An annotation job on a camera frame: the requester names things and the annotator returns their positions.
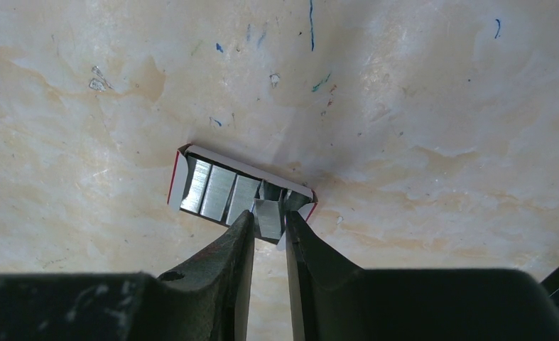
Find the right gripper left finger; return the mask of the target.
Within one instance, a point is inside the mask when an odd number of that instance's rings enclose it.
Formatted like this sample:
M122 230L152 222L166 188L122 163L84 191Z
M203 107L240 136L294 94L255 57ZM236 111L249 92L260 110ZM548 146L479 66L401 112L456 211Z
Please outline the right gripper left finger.
M245 340L254 216L152 276L0 274L0 340Z

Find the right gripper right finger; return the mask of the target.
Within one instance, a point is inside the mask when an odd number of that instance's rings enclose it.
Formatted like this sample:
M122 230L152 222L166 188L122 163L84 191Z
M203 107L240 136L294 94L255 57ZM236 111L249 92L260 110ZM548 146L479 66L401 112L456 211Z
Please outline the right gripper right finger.
M559 312L513 269L364 269L286 215L295 340L559 340Z

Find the staple box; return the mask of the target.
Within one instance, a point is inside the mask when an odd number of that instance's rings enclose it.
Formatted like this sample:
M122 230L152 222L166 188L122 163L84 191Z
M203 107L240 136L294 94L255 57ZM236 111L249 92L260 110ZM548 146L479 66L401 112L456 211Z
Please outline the staple box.
M256 223L255 199L279 201L283 235L277 244L261 238ZM254 215L254 236L286 245L286 213L298 212L307 220L318 204L313 190L248 164L194 144L178 148L167 198L168 206L229 227L244 211Z

